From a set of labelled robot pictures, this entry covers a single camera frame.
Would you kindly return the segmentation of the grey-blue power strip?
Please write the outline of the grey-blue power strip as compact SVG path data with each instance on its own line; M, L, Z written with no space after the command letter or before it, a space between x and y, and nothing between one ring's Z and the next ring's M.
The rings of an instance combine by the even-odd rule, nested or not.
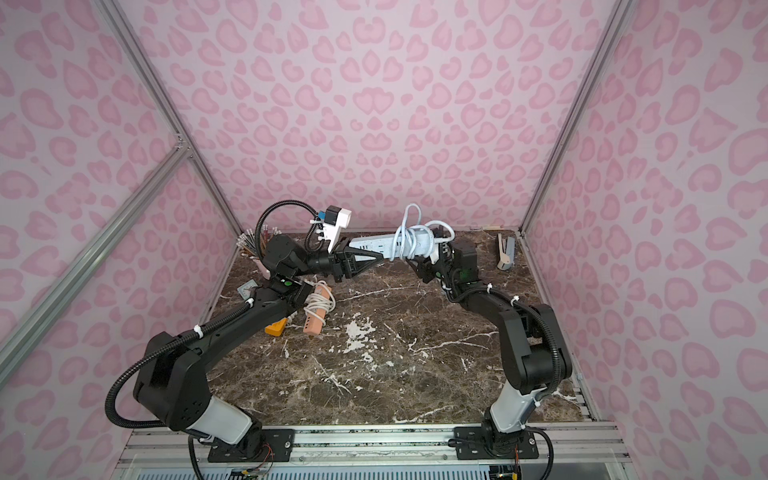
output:
M351 245L382 253L387 260L426 257L435 245L434 236L421 229L406 229L394 234L358 237Z

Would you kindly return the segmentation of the pink power strip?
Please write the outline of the pink power strip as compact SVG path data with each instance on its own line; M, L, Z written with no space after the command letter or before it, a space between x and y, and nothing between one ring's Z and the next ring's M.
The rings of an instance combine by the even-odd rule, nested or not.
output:
M319 281L313 287L314 289L307 296L304 305L306 318L303 332L307 335L316 336L322 332L327 314L335 309L336 299L326 281Z

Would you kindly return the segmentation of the yellow power strip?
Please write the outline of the yellow power strip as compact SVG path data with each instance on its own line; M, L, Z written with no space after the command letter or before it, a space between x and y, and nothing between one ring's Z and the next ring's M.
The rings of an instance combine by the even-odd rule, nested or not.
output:
M288 324L288 318L283 318L275 323L268 325L264 331L266 334L273 337L281 337Z

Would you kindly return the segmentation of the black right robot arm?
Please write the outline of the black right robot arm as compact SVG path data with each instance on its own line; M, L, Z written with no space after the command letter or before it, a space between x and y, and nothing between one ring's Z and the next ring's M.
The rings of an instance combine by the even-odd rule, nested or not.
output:
M449 302L496 327L506 381L484 415L482 435L490 455L508 454L533 433L528 421L535 409L572 375L572 358L554 310L482 282L476 248L464 242L443 244L435 258L409 265L423 282L439 281Z

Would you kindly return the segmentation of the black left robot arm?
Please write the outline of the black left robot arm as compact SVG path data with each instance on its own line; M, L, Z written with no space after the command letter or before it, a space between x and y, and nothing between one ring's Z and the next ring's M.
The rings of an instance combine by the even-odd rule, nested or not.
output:
M393 253L390 240L364 245L360 239L341 238L351 216L347 210L330 206L318 212L304 202L298 205L311 214L310 231L320 233L320 246L311 248L287 235L259 244L257 255L270 274L267 284L204 325L176 336L154 336L143 358L107 393L104 410L111 423L127 429L166 427L231 446L248 458L262 451L260 421L215 397L208 372L246 340L304 307L314 288L302 276L353 278Z

